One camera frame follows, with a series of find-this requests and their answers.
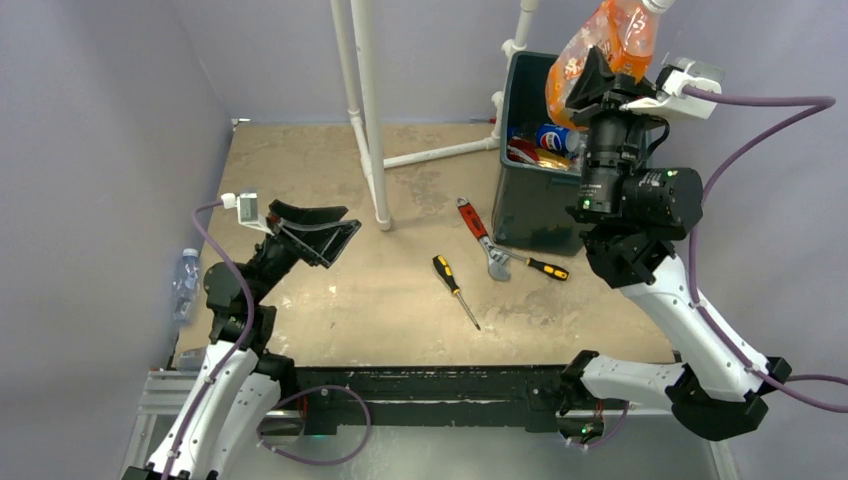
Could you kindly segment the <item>orange label bottle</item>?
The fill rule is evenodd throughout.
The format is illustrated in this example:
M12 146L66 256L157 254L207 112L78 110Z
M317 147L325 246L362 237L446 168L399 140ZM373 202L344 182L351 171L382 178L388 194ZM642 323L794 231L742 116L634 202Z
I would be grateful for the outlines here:
M661 16L674 0L607 0L600 3L551 66L545 100L552 123L573 129L565 103L596 47L615 73L641 79L652 61Z

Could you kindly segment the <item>clear water bottle edge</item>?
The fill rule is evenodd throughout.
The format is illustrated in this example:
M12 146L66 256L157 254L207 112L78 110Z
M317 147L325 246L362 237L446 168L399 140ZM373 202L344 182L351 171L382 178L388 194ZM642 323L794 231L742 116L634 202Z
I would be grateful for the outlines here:
M186 248L175 266L172 278L172 321L182 327L191 323L193 308L199 292L199 252Z

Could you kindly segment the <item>amber tea bottle red label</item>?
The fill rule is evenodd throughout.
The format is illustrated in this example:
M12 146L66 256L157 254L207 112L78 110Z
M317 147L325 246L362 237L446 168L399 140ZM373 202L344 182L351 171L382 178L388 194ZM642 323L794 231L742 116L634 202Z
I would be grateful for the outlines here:
M568 171L571 168L570 160L567 157L558 155L557 153L537 148L535 150L535 155L537 157L536 164L542 168L565 171Z

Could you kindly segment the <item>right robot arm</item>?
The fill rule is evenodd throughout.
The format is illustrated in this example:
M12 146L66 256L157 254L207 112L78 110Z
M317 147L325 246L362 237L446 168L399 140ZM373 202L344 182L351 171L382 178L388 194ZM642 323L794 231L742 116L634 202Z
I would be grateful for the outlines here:
M691 168L646 166L654 151L646 133L668 122L626 106L651 94L648 82L614 72L598 47L589 50L565 102L574 124L588 133L568 211L587 225L581 237L595 275L645 312L681 359L638 363L584 350L562 373L561 411L622 400L668 411L690 432L722 441L760 426L765 396L787 381L791 368L748 345L688 285L674 245L702 218L703 183Z

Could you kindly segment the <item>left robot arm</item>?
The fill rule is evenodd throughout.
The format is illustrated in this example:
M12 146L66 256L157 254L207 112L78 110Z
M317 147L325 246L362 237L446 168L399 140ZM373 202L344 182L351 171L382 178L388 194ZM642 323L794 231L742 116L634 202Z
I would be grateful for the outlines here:
M303 208L273 201L265 217L252 194L227 193L196 208L234 209L241 225L263 233L246 262L233 261L211 237L220 262L203 277L213 318L196 379L165 438L126 479L223 479L236 455L260 432L266 414L311 394L301 389L293 359L267 344L277 310L262 300L293 267L331 267L360 230L344 206Z

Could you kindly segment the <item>dark green plastic bin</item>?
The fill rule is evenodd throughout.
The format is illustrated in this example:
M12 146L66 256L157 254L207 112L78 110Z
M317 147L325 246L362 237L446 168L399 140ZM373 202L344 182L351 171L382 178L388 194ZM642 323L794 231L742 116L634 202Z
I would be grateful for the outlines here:
M580 233L590 228L566 211L577 200L580 175L507 157L513 133L527 133L549 121L544 87L555 60L554 54L529 51L512 57L501 109L500 170L490 233L500 246L575 256L583 249Z

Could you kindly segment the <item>pepsi bottle near base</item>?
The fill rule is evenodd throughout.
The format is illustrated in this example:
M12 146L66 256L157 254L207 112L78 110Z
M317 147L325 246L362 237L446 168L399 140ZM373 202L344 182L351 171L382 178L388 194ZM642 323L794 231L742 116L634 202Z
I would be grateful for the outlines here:
M579 131L546 123L537 128L535 140L536 144L542 149L568 156L578 150L581 134Z

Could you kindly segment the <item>yellow black screwdriver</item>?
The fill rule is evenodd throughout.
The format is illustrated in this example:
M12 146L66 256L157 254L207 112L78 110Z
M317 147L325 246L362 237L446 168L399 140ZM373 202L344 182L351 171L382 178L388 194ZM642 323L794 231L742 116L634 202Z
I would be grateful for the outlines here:
M463 298L461 288L459 287L456 278L453 274L453 270L447 260L442 255L436 255L432 258L432 263L437 275L442 279L447 288L451 291L451 294L458 300L475 329L481 331L482 328L478 323L476 317L474 316L473 312L471 311L470 307L468 306L467 302Z
M552 279L556 279L558 281L567 281L570 277L570 273L564 267L543 262L533 257L523 256L511 251L503 251L503 253L511 258L523 262L528 267L535 269Z

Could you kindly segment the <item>red adjustable wrench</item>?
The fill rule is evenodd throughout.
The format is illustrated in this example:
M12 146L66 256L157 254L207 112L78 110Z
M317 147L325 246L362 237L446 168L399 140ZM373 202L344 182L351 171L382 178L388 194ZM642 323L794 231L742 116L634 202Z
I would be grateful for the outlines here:
M507 268L509 256L504 251L498 249L491 240L476 209L466 197L458 197L456 206L465 224L486 253L489 276L498 282L509 281L511 278L511 274Z

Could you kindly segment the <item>white pvc pipe frame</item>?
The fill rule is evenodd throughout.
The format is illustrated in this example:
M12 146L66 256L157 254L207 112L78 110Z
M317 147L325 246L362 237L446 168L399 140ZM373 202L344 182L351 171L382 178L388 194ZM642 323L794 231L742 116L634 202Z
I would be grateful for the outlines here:
M359 152L359 163L382 231L392 228L386 184L388 169L441 160L458 155L491 151L500 145L506 89L493 93L495 122L482 139L394 157L384 156L383 123L376 78L376 47L369 1L352 1L351 15L339 0L329 2L342 72L347 114Z

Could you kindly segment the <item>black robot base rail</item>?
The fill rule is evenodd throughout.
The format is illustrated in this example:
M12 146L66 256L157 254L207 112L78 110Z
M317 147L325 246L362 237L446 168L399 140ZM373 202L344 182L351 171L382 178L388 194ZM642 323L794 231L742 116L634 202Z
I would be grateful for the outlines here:
M282 409L308 435L340 426L515 427L556 432L566 417L622 406L570 390L562 365L297 367Z

